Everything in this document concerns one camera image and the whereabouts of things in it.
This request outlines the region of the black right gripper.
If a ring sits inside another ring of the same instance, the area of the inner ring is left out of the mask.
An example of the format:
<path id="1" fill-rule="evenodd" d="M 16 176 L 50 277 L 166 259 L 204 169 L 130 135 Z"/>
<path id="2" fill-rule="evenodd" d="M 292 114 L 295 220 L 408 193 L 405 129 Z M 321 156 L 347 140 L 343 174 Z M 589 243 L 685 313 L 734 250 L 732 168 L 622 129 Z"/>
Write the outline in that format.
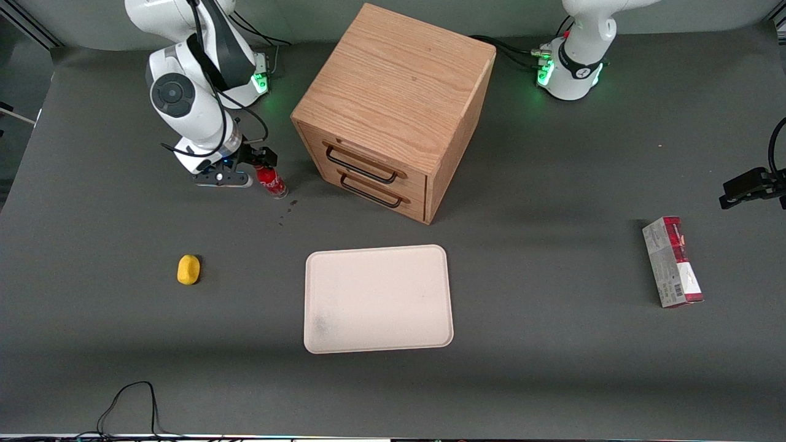
<path id="1" fill-rule="evenodd" d="M 247 163 L 255 169 L 275 167 L 278 163 L 278 155 L 268 147 L 255 147 L 248 143 L 242 143 L 236 151 L 236 165 Z"/>

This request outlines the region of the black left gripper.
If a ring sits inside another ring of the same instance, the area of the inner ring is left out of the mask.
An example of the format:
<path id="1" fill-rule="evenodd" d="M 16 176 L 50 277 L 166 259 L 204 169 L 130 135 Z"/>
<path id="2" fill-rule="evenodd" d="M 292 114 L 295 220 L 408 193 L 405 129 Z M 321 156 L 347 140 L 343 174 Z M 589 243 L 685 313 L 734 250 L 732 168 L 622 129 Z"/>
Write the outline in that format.
<path id="1" fill-rule="evenodd" d="M 723 184 L 724 194 L 719 197 L 722 210 L 732 209 L 748 201 L 778 199 L 786 210 L 785 168 L 768 173 L 766 168 L 753 168 Z"/>

